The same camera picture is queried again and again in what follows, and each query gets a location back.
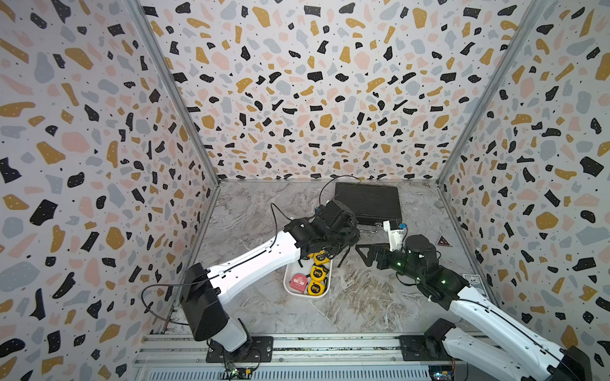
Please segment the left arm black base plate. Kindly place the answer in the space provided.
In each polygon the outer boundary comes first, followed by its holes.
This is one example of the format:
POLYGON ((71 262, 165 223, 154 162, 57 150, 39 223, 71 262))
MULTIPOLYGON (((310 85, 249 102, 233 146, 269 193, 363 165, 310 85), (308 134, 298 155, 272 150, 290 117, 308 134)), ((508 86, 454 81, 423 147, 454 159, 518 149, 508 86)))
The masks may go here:
POLYGON ((206 362, 220 363, 269 363, 273 355, 273 341, 271 336, 255 336, 248 338, 244 344, 233 352, 227 351, 217 341, 208 341, 206 362))

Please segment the yellow deli 3m tape measure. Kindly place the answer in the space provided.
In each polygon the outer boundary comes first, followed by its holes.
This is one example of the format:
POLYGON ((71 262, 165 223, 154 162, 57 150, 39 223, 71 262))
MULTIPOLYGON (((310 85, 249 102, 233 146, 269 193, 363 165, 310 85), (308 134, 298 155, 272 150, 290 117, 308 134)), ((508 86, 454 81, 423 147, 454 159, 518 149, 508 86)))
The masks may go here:
POLYGON ((330 262, 330 259, 324 251, 313 254, 312 258, 316 266, 323 266, 330 262))

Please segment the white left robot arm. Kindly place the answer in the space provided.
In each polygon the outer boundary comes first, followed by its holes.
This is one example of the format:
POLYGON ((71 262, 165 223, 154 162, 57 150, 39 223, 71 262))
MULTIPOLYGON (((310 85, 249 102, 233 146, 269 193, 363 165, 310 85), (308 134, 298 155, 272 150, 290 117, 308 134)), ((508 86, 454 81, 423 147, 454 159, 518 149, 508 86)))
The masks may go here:
POLYGON ((331 259, 360 238, 357 219, 344 204, 329 201, 310 217, 294 218, 273 238, 223 264, 192 265, 185 274, 180 306, 195 341, 214 341, 227 352, 250 346, 241 322, 224 305, 259 279, 286 265, 317 254, 331 259))

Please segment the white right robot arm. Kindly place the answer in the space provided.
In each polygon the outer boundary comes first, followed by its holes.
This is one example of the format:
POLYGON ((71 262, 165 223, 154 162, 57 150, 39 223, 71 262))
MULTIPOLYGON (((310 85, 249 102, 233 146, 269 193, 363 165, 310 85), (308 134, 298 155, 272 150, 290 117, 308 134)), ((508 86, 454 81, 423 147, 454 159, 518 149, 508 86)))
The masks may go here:
POLYGON ((474 325, 481 341, 454 323, 438 319, 425 331, 427 352, 463 360, 498 380, 591 380, 589 357, 581 349, 564 349, 534 333, 495 306, 457 272, 438 261, 438 250, 423 235, 412 235, 399 247, 359 244, 365 265, 392 270, 411 279, 411 286, 458 317, 474 325))

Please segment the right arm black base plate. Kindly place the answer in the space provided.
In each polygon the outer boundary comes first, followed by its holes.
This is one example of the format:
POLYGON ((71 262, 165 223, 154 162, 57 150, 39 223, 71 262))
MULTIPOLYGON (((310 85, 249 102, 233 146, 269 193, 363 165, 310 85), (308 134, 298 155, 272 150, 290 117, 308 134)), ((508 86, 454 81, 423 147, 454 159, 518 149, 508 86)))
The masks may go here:
POLYGON ((460 358, 452 357, 446 351, 439 338, 432 336, 402 335, 399 336, 399 347, 403 361, 436 363, 451 360, 461 361, 460 358))

